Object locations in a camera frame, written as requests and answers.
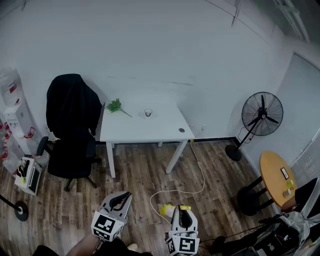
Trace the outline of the black stanchion post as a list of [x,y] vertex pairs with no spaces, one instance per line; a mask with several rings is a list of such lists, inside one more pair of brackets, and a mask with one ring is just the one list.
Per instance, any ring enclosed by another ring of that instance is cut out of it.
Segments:
[[3,197],[0,194],[0,200],[5,202],[7,205],[12,207],[14,209],[15,216],[17,217],[18,220],[21,222],[25,222],[28,219],[29,211],[27,205],[19,200],[16,203],[12,203],[9,200],[7,200],[5,197]]

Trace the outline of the person's left forearm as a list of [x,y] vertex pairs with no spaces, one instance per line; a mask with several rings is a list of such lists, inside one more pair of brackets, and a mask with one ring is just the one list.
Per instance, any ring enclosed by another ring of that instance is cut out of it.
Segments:
[[92,233],[88,233],[85,237],[76,244],[69,252],[69,256],[92,256],[96,248],[100,242],[100,239],[93,235]]

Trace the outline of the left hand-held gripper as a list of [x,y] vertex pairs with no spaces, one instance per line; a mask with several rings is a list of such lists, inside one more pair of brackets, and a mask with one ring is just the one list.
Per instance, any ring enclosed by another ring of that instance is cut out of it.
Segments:
[[91,232],[104,242],[112,242],[127,224],[127,213],[132,201],[129,191],[120,191],[107,195],[102,207],[95,211],[91,223]]

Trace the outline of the green artificial leaf sprig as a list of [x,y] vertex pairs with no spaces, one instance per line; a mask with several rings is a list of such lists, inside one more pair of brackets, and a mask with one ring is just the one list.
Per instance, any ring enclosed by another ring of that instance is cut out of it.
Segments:
[[109,103],[107,105],[107,109],[111,112],[111,113],[114,113],[114,112],[117,112],[117,111],[120,111],[120,112],[123,112],[125,113],[126,115],[128,115],[129,117],[132,118],[132,116],[130,114],[128,114],[126,111],[124,111],[122,109],[122,103],[120,102],[120,99],[119,98],[116,98],[115,100],[112,100],[111,103]]

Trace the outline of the black equipment bag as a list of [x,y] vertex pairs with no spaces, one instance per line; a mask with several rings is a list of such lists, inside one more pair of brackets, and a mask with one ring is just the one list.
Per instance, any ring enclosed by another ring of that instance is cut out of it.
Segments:
[[226,242],[225,236],[219,236],[212,243],[209,253],[222,256],[239,253],[243,255],[261,253],[266,256],[288,255],[298,248],[300,238],[298,230],[285,223],[282,217],[287,215],[277,214],[260,220],[260,226],[240,239]]

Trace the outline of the round wooden table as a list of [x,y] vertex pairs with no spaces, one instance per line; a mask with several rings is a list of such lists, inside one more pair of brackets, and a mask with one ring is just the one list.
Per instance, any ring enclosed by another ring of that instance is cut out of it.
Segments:
[[[251,184],[242,187],[237,194],[237,204],[240,211],[247,216],[254,216],[260,210],[275,203],[282,207],[291,199],[298,189],[293,171],[286,161],[273,151],[265,151],[261,154],[260,176]],[[289,178],[285,179],[281,172],[285,168]],[[293,180],[293,187],[289,188],[287,182]],[[289,198],[284,198],[283,192],[291,189]]]

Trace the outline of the black office chair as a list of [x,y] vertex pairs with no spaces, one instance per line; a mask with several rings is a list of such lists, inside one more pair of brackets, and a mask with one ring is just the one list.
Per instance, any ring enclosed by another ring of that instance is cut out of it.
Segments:
[[96,157],[96,140],[87,128],[64,130],[53,148],[49,147],[49,138],[42,137],[36,154],[42,156],[44,152],[49,154],[48,173],[67,179],[64,191],[69,192],[71,182],[82,178],[89,181],[93,188],[97,188],[90,174],[92,164],[100,164],[102,159]]

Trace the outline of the white table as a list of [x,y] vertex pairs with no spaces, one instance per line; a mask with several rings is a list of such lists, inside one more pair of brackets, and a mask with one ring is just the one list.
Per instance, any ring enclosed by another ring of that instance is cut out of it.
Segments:
[[[153,111],[151,117],[145,117],[145,109]],[[113,145],[137,143],[162,145],[164,142],[178,142],[179,144],[165,170],[169,174],[187,142],[195,138],[177,104],[127,101],[123,105],[123,110],[132,117],[121,111],[113,113],[108,109],[103,111],[100,141],[106,143],[110,176],[116,177]],[[180,132],[179,128],[183,128],[185,132]]]

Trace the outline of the person's black clothing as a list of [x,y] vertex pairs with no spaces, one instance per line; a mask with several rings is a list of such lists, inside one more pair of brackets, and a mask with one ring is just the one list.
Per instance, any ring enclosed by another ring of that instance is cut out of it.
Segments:
[[[59,256],[47,246],[39,245],[32,256]],[[129,250],[119,238],[112,242],[104,242],[91,256],[153,256],[150,252],[136,252]]]

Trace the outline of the white water dispenser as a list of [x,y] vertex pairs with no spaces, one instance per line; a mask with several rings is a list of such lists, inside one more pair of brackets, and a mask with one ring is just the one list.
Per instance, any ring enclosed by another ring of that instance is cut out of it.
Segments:
[[7,107],[4,111],[4,118],[9,125],[9,128],[26,155],[31,155],[31,152],[27,145],[27,139],[30,128],[34,126],[27,104],[21,102],[15,106]]

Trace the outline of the white storage box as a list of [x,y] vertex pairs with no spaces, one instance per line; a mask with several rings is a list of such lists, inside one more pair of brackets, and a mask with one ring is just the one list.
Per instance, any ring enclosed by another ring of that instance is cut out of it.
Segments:
[[14,184],[23,192],[36,196],[41,173],[41,166],[33,158],[24,156],[18,162]]

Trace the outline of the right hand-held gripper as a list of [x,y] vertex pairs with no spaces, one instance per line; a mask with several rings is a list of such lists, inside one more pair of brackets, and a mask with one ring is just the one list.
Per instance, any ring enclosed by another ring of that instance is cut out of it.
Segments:
[[171,218],[171,231],[165,233],[165,243],[168,248],[167,256],[195,256],[198,253],[200,239],[198,238],[198,220],[191,210],[186,210],[186,229],[183,230],[183,212],[181,206],[174,208]]

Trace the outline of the black pedestal fan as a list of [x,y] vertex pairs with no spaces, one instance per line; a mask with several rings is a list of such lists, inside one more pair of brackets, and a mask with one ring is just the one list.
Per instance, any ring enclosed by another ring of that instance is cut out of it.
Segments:
[[282,123],[283,105],[277,96],[261,91],[251,95],[244,103],[241,111],[243,128],[247,134],[237,146],[227,145],[225,153],[233,161],[240,161],[240,147],[253,137],[264,137],[274,133]]

